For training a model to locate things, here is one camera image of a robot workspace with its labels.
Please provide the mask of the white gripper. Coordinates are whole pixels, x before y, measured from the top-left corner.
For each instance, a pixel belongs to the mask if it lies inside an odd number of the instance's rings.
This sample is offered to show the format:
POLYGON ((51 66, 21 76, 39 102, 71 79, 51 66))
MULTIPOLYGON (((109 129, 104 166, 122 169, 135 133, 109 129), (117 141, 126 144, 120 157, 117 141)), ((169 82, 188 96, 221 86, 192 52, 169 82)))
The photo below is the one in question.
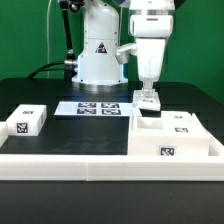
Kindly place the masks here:
POLYGON ((139 79, 143 95, 152 97, 153 81, 158 81, 167 40, 173 31, 171 15, 132 15, 130 32, 135 38, 139 79))

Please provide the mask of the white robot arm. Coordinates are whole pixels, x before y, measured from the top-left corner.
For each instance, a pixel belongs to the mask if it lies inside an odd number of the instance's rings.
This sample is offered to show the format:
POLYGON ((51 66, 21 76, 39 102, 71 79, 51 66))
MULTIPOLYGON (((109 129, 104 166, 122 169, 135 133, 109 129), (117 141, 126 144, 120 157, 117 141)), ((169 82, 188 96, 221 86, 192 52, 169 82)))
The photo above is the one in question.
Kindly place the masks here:
POLYGON ((159 80, 167 41, 173 30, 171 12, 186 0, 112 0, 129 10, 129 33, 133 43, 118 44, 118 12, 103 0, 84 2, 84 48, 78 56, 75 82, 93 86, 114 86, 127 79, 122 66, 137 57, 138 77, 143 87, 135 94, 149 98, 159 80))

